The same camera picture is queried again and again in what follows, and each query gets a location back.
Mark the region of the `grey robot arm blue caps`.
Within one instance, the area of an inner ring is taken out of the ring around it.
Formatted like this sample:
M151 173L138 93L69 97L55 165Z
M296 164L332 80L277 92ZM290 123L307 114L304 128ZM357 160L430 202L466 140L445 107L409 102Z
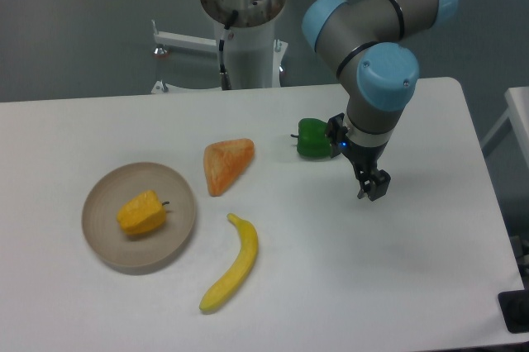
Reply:
M360 197L376 200L390 175L378 161L414 94L415 55L403 38L452 17L459 0L316 0L303 34L348 94L346 112L332 117L325 135L331 155L343 155ZM200 0L215 28L221 87L268 88L273 82L274 23L286 0Z

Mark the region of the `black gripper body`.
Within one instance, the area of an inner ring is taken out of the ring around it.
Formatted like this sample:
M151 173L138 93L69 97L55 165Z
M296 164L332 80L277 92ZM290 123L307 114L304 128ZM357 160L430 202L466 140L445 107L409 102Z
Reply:
M384 152L387 143L375 147L366 147L346 140L341 142L341 153L350 161L355 177L360 183L366 183L372 175L376 179L386 180L388 174L379 170L378 159Z

